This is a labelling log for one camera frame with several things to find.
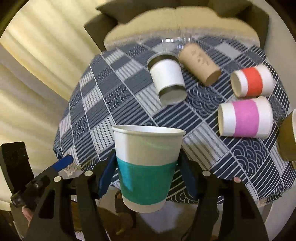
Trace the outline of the green banded paper cup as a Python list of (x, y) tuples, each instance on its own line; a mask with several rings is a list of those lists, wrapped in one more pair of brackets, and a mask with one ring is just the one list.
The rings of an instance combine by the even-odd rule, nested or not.
[(124, 204), (139, 213), (160, 210), (186, 132), (158, 126), (113, 126), (112, 130)]

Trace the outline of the pink banded paper cup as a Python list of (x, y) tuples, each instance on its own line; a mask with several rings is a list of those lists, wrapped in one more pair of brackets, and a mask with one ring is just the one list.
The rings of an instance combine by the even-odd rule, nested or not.
[(273, 126), (273, 111), (266, 97), (220, 104), (218, 127), (221, 136), (267, 138)]

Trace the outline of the red banded paper cup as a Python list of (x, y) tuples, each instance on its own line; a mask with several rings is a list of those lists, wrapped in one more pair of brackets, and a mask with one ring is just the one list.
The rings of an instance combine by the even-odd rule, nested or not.
[(263, 64), (233, 71), (230, 83), (238, 98), (269, 96), (275, 86), (271, 71)]

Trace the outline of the black banded white paper cup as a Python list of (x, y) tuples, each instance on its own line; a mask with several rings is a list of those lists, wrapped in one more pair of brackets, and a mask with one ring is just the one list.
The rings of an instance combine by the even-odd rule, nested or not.
[(171, 52), (154, 54), (147, 61), (147, 69), (163, 105), (177, 104), (186, 99), (185, 81), (175, 54)]

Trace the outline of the brown kraft paper cup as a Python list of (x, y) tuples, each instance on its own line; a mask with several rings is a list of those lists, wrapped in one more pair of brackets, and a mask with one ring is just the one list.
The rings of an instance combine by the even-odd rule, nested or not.
[(179, 62), (205, 86), (215, 83), (221, 69), (196, 43), (188, 43), (178, 54)]

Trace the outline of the clear plastic cup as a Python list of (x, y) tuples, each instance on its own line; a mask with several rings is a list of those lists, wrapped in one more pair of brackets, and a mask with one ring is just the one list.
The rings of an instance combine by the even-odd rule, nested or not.
[(177, 37), (177, 38), (162, 38), (161, 42), (156, 46), (152, 47), (152, 50), (160, 53), (160, 52), (171, 52), (174, 54), (178, 54), (184, 47), (194, 42), (194, 38), (192, 36), (189, 37)]

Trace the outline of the navy patterned tablecloth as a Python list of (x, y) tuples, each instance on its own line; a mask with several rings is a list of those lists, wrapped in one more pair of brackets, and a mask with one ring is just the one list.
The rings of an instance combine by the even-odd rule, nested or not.
[[(221, 68), (211, 86), (202, 85), (183, 70), (187, 99), (163, 106), (150, 73), (148, 59), (161, 39), (120, 46), (97, 55), (76, 85), (63, 113), (53, 150), (57, 159), (74, 158), (76, 167), (91, 170), (114, 148), (114, 125), (179, 128), (189, 158), (217, 177), (240, 177), (255, 200), (270, 203), (295, 185), (295, 168), (276, 148), (279, 127), (290, 112), (290, 102), (276, 70), (264, 51), (234, 39), (204, 36), (196, 43)], [(265, 65), (275, 81), (268, 98), (273, 128), (268, 138), (222, 137), (218, 131), (219, 104), (235, 100), (231, 72)]]

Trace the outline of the beige curtain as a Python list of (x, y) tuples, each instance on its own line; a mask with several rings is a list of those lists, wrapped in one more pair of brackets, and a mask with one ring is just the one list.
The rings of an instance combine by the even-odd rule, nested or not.
[(24, 142), (34, 174), (55, 160), (53, 142), (90, 60), (84, 29), (102, 1), (29, 1), (1, 36), (1, 143)]

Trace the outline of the cream knitted cushion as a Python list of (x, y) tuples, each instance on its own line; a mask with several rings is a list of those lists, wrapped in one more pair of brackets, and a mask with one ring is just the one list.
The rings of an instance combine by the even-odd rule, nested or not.
[(183, 6), (146, 11), (126, 24), (119, 24), (104, 38), (111, 50), (128, 43), (150, 38), (177, 38), (210, 35), (232, 38), (260, 45), (257, 32), (237, 18), (222, 18), (204, 6)]

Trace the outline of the brown handled mug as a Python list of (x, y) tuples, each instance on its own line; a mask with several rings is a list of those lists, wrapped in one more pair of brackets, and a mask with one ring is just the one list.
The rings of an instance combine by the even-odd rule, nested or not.
[(279, 154), (286, 161), (295, 161), (295, 112), (294, 109), (282, 122), (277, 140)]

